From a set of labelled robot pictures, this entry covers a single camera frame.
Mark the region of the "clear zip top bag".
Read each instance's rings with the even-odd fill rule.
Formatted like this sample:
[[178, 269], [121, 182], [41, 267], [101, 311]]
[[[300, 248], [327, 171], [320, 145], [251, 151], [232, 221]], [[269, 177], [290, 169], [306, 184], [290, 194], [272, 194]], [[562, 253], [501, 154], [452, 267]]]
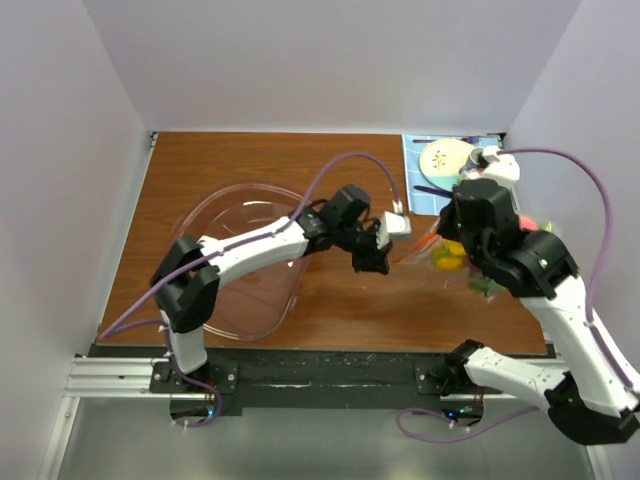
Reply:
[[496, 281], [489, 279], [474, 267], [461, 243], [443, 239], [437, 233], [439, 221], [408, 250], [394, 256], [394, 265], [420, 265], [433, 272], [444, 274], [445, 284], [454, 280], [464, 282], [473, 291], [480, 293], [488, 301], [505, 291]]

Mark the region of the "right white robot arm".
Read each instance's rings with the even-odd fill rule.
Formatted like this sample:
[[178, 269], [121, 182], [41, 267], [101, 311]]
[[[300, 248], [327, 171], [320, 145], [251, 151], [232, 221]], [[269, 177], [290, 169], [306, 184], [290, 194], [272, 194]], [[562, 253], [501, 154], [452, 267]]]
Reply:
[[623, 444], [639, 429], [638, 375], [588, 307], [576, 262], [555, 234], [521, 228], [509, 189], [492, 179], [455, 186], [438, 234], [460, 243], [471, 264], [536, 318], [566, 365], [546, 370], [473, 340], [445, 358], [445, 379], [459, 393], [474, 386], [513, 395], [545, 412], [584, 446]]

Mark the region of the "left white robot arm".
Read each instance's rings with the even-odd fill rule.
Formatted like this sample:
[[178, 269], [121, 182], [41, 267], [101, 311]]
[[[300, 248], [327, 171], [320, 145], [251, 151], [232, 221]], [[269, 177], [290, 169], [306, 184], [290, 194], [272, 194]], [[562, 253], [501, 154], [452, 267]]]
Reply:
[[241, 235], [177, 240], [150, 282], [168, 328], [173, 382], [185, 392], [205, 385], [203, 326], [213, 314], [219, 290], [232, 281], [331, 247], [349, 253], [356, 272], [388, 274], [392, 243], [410, 232], [410, 223], [399, 201], [379, 218], [364, 218], [369, 207], [366, 192], [347, 185], [329, 200], [303, 203], [289, 215]]

